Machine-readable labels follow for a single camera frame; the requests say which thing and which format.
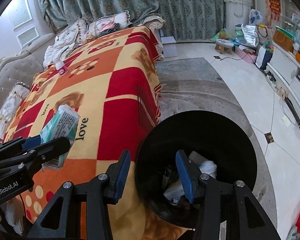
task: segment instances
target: curtain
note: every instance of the curtain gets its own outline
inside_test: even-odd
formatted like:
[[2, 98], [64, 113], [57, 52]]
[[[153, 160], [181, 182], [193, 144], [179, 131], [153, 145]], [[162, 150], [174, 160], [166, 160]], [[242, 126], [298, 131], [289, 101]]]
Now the curtain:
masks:
[[128, 10], [130, 21], [138, 23], [146, 16], [156, 14], [157, 0], [38, 0], [42, 16], [55, 30], [60, 30], [84, 18], [88, 23], [103, 16]]
[[226, 3], [226, 28], [235, 35], [234, 26], [248, 24], [252, 0], [225, 0]]
[[176, 40], [212, 38], [224, 25], [224, 0], [159, 0], [165, 36]]

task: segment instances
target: green curtain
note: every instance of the green curtain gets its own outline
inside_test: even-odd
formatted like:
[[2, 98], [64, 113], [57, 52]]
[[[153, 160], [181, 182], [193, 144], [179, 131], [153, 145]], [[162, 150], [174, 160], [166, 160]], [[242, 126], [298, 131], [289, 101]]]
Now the green curtain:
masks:
[[91, 23], [103, 16], [128, 10], [130, 21], [139, 23], [146, 16], [156, 14], [157, 0], [38, 0], [42, 16], [55, 30], [84, 18]]
[[159, 0], [165, 36], [210, 39], [224, 27], [224, 0]]

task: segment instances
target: pink bottle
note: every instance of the pink bottle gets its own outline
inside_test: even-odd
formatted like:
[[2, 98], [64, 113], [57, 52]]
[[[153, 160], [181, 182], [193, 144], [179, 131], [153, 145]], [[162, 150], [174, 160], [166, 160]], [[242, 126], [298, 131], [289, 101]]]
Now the pink bottle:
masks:
[[59, 72], [60, 76], [63, 76], [68, 72], [65, 64], [61, 61], [60, 57], [55, 57], [53, 62], [56, 64], [56, 70]]

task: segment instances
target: white tile floor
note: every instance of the white tile floor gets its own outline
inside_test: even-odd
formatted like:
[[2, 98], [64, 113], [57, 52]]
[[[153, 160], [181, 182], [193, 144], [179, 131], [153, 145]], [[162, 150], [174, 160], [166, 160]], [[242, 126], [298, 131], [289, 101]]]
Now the white tile floor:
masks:
[[[220, 55], [214, 44], [177, 44], [178, 57], [165, 60], [204, 57], [232, 91], [245, 112], [265, 155], [276, 198], [278, 233], [282, 240], [296, 222], [300, 211], [300, 129], [288, 106], [273, 91], [264, 75], [237, 54]], [[292, 121], [285, 124], [283, 117]], [[271, 132], [274, 142], [264, 136]]]

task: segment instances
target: white box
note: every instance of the white box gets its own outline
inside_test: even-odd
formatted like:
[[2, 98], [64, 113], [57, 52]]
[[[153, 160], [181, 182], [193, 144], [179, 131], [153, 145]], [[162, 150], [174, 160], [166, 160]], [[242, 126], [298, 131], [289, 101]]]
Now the white box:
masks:
[[161, 43], [163, 45], [164, 57], [177, 57], [176, 40], [173, 36], [161, 37]]

